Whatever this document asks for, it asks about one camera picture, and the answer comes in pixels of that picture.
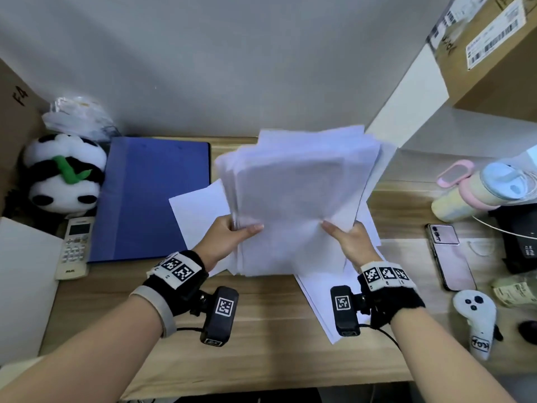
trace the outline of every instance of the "person's left hand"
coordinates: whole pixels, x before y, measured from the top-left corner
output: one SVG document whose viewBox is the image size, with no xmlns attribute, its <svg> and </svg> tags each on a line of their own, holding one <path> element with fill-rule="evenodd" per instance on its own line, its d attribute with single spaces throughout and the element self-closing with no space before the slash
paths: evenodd
<svg viewBox="0 0 537 403">
<path fill-rule="evenodd" d="M 240 230 L 232 230 L 232 216 L 219 216 L 213 222 L 201 242 L 192 250 L 205 264 L 205 270 L 211 271 L 216 264 L 229 255 L 239 243 L 257 235 L 263 230 L 262 224 L 253 224 Z"/>
</svg>

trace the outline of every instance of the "panda ear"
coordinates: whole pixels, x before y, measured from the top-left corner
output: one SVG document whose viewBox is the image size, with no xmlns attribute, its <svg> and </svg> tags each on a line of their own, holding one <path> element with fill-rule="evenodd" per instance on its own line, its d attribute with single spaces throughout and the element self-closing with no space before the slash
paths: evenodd
<svg viewBox="0 0 537 403">
<path fill-rule="evenodd" d="M 84 137 L 80 137 L 80 138 L 82 139 L 82 141 L 83 141 L 84 143 L 88 143 L 88 144 L 91 144 L 92 146 L 97 147 L 97 143 L 96 143 L 96 142 L 91 141 L 91 140 L 89 140 L 89 139 L 85 139 Z"/>
<path fill-rule="evenodd" d="M 50 205 L 54 199 L 47 195 L 36 195 L 31 199 L 32 203 L 37 206 Z"/>
<path fill-rule="evenodd" d="M 52 141 L 56 138 L 56 134 L 47 134 L 46 136 L 39 137 L 37 141 L 44 143 L 46 141 Z"/>
<path fill-rule="evenodd" d="M 95 203 L 97 197 L 95 195 L 82 195 L 78 197 L 78 201 L 81 203 Z"/>
</svg>

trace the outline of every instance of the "bottle lid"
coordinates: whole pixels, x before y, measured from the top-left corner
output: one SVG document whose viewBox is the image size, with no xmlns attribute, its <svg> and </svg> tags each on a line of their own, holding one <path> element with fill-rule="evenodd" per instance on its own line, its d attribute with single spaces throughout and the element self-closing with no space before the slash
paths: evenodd
<svg viewBox="0 0 537 403">
<path fill-rule="evenodd" d="M 522 199 L 528 193 L 524 173 L 504 163 L 490 163 L 481 171 L 481 182 L 493 195 L 507 201 Z"/>
</svg>

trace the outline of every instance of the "blue folder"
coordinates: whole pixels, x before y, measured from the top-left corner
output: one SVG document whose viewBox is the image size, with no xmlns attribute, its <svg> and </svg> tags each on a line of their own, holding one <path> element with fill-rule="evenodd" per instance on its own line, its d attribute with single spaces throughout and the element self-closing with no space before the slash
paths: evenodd
<svg viewBox="0 0 537 403">
<path fill-rule="evenodd" d="M 186 250 L 168 199 L 211 182 L 210 145 L 116 137 L 91 233 L 90 263 Z"/>
</svg>

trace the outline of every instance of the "white air conditioner remote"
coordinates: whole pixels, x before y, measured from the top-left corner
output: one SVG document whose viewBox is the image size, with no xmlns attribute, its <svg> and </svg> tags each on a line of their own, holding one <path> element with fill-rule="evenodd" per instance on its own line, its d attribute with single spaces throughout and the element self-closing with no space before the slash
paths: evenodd
<svg viewBox="0 0 537 403">
<path fill-rule="evenodd" d="M 86 261 L 90 254 L 93 216 L 74 217 L 69 220 L 63 239 L 60 260 L 56 267 L 56 280 L 72 280 L 88 275 Z"/>
</svg>

